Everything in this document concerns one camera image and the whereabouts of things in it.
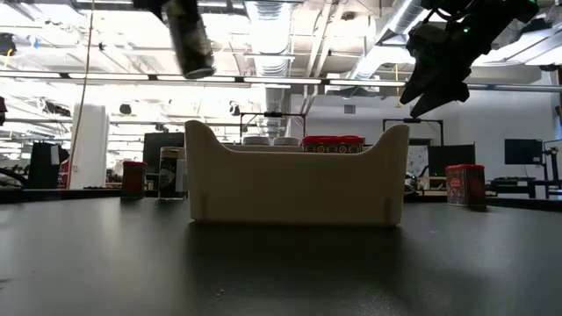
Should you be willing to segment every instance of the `ceiling light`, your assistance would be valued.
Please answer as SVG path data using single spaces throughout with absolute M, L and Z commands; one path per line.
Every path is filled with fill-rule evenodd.
M 284 84 L 320 84 L 321 79 L 313 78 L 275 78 L 275 77 L 245 77 L 246 83 L 284 83 Z
M 403 87 L 405 83 L 383 80 L 330 80 L 330 85 L 364 87 Z
M 0 148 L 0 154 L 19 154 L 21 150 L 11 148 Z
M 198 6 L 205 6 L 205 7 L 214 7 L 214 8 L 226 8 L 227 7 L 227 3 L 207 3 L 207 2 L 202 2 L 201 4 L 198 4 Z
M 76 0 L 80 4 L 91 4 L 91 0 Z M 96 0 L 96 4 L 133 4 L 133 1 Z
M 290 84 L 253 83 L 252 88 L 290 89 Z
M 201 78 L 201 79 L 197 79 L 196 81 L 201 81 L 201 82 L 209 82 L 209 83 L 233 83 L 234 81 L 236 81 L 236 78 L 234 77 L 226 77 L 226 76 L 208 76 L 205 78 Z
M 58 73 L 35 71 L 0 71 L 0 77 L 11 78 L 60 78 Z
M 256 53 L 244 53 L 243 56 L 245 58 L 254 58 L 254 59 L 271 59 L 271 58 L 277 58 L 277 59 L 286 59 L 286 60 L 290 60 L 290 61 L 294 61 L 295 60 L 295 55 L 293 54 L 256 54 Z
M 68 74 L 68 76 L 72 79 L 83 79 L 86 74 Z M 148 76 L 134 74 L 88 74 L 88 79 L 148 80 Z
M 162 81 L 188 81 L 182 75 L 159 75 L 158 80 Z M 204 82 L 204 83 L 233 83 L 236 81 L 236 78 L 229 77 L 229 76 L 208 76 L 201 79 L 189 80 L 190 82 Z
M 0 148 L 21 149 L 21 147 L 22 147 L 22 144 L 19 144 L 19 143 L 16 143 L 16 142 L 7 142 L 7 141 L 3 141 L 2 145 L 0 145 Z
M 157 76 L 158 80 L 163 81 L 186 81 L 182 75 L 159 75 Z

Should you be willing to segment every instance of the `red box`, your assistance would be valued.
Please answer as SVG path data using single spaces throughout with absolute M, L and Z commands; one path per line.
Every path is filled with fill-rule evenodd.
M 486 206 L 484 166 L 461 164 L 449 166 L 447 172 L 447 203 Z
M 306 136 L 302 147 L 305 153 L 359 154 L 363 143 L 358 136 Z
M 122 198 L 144 198 L 144 181 L 147 175 L 146 162 L 123 162 Z

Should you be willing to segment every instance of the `ceiling duct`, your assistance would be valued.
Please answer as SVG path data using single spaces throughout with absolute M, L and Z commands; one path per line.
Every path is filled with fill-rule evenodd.
M 255 58 L 256 73 L 260 76 L 284 77 L 288 75 L 292 4 L 275 2 L 246 2 L 251 23 L 252 50 L 267 57 Z M 264 88 L 262 111 L 287 112 L 284 104 L 285 90 Z M 284 136 L 285 118 L 264 118 L 263 131 L 269 137 Z
M 349 79 L 370 79 L 380 65 L 390 62 L 386 57 L 392 56 L 393 53 L 388 52 L 388 50 L 401 48 L 381 47 L 378 44 L 384 39 L 394 37 L 396 34 L 408 32 L 424 12 L 424 9 L 420 6 L 421 2 L 422 0 L 397 0 L 394 3 L 393 11 L 388 15 L 388 18 L 381 19 L 380 24 L 382 26 L 377 25 L 375 46 L 357 62 L 349 73 Z

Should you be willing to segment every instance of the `black table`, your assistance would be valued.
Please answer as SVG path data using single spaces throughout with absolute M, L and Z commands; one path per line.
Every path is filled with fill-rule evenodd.
M 0 314 L 562 311 L 560 213 L 406 205 L 396 229 L 189 221 L 186 203 L 152 198 L 0 205 Z
M 527 185 L 518 185 L 519 182 L 525 182 Z M 498 195 L 501 193 L 508 194 L 528 194 L 529 198 L 537 198 L 537 180 L 529 178 L 514 179 L 514 180 L 492 180 L 489 190 L 496 192 Z

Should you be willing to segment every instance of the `cylindrical container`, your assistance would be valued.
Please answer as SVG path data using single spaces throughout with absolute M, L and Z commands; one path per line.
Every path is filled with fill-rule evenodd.
M 273 139 L 273 146 L 298 146 L 299 139 L 294 137 L 276 137 Z
M 486 206 L 484 166 L 461 164 L 447 167 L 446 172 L 447 203 Z
M 171 0 L 166 4 L 169 32 L 182 74 L 199 79 L 214 74 L 214 57 L 197 1 Z
M 144 198 L 144 179 L 147 174 L 145 162 L 123 162 L 121 198 Z
M 242 139 L 242 145 L 269 146 L 270 139 L 265 136 L 246 136 Z
M 185 170 L 184 148 L 162 147 L 160 149 L 160 176 L 158 179 L 158 197 L 160 199 L 185 198 L 187 192 Z

